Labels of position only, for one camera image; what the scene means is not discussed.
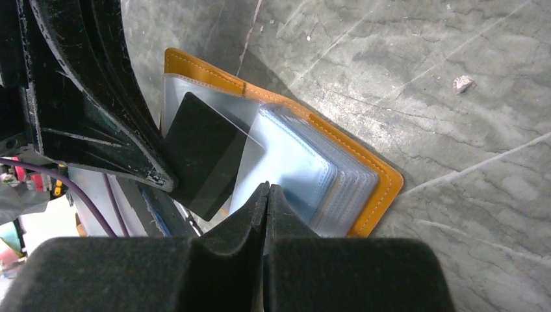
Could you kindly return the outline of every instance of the debris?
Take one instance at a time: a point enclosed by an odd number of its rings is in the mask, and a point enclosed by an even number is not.
[[[472,80],[471,77],[467,75],[459,76],[454,80],[454,88],[457,95],[465,94],[475,87],[476,83],[474,82],[474,80]]]

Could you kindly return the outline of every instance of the black card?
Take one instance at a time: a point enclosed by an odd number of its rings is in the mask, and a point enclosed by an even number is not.
[[[179,182],[170,196],[210,220],[233,192],[247,134],[191,92],[163,143]]]

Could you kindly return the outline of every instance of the orange leather cover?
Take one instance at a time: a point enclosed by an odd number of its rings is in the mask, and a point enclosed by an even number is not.
[[[404,185],[404,179],[394,168],[308,108],[285,96],[247,83],[209,63],[174,48],[168,48],[165,51],[164,72],[183,75],[215,86],[228,93],[244,96],[245,98],[285,105],[331,140],[349,151],[359,161],[377,172],[379,174],[379,184],[375,187],[373,194],[367,201],[355,224],[349,230],[349,237],[368,236]]]

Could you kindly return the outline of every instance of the wire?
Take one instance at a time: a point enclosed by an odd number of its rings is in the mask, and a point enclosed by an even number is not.
[[[13,161],[11,159],[0,158],[0,164],[7,164],[8,166],[22,167],[22,168],[25,168],[27,170],[40,172],[41,174],[47,174],[50,177],[53,177],[54,179],[57,179],[57,180],[63,182],[63,184],[65,184],[67,187],[72,189],[72,191],[78,197],[80,197],[80,199],[84,202],[84,204],[88,207],[90,212],[96,218],[97,223],[99,223],[99,225],[103,228],[105,233],[107,233],[107,235],[109,237],[117,237],[117,235],[115,234],[113,229],[109,226],[109,223],[107,223],[105,218],[103,218],[103,215],[101,214],[101,212],[99,212],[99,209],[96,207],[96,205],[93,203],[93,201],[86,195],[86,193],[84,193],[84,191],[78,185],[76,185],[68,177],[66,177],[62,174],[59,174],[58,172],[55,172],[54,170],[44,168],[44,167],[41,167],[41,166],[37,166],[35,164],[29,164],[27,162],[22,162],[22,161]]]
[[[105,182],[105,187],[107,188],[107,194],[109,194],[109,199],[111,200],[111,205],[113,205],[113,210],[115,210],[115,215],[117,216],[117,220],[119,222],[119,225],[121,226],[122,233],[124,234],[124,237],[130,237],[130,234],[128,234],[128,228],[126,228],[126,225],[124,224],[124,219],[122,218],[122,214],[120,213],[119,205],[117,204],[117,200],[115,199],[115,194],[113,193],[113,189],[111,188],[109,177],[107,176],[107,174],[101,175],[103,175],[103,181]]]

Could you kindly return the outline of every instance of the marble surface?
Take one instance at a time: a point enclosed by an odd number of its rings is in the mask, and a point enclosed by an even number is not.
[[[153,115],[163,51],[294,97],[406,185],[375,236],[442,262],[458,311],[551,311],[551,8],[543,0],[122,0]],[[477,87],[456,95],[453,81]]]

